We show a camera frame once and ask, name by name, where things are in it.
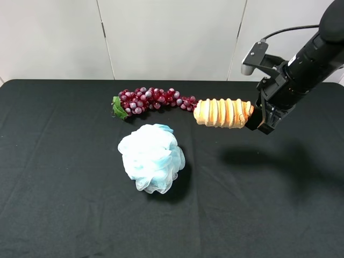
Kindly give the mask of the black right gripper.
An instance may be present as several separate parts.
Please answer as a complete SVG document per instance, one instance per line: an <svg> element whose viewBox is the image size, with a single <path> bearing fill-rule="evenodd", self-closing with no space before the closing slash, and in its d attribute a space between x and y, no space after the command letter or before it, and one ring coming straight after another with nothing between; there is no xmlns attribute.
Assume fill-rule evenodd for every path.
<svg viewBox="0 0 344 258"><path fill-rule="evenodd" d="M275 81L261 89L260 106L254 106L245 126L251 131L258 129L264 134L274 131L296 104L319 84L319 72L314 65L312 61L295 61L283 66L280 82Z"/></svg>

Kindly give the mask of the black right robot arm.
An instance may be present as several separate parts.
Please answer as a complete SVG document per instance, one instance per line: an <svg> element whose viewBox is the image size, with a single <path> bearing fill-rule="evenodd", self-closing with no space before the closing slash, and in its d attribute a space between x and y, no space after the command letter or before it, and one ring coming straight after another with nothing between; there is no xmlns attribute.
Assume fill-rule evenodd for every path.
<svg viewBox="0 0 344 258"><path fill-rule="evenodd" d="M268 77L257 85L259 96L245 126L271 133L315 86L343 67L343 1L333 1L318 31L289 61L269 55L267 38L256 42L242 61L241 72L258 69Z"/></svg>

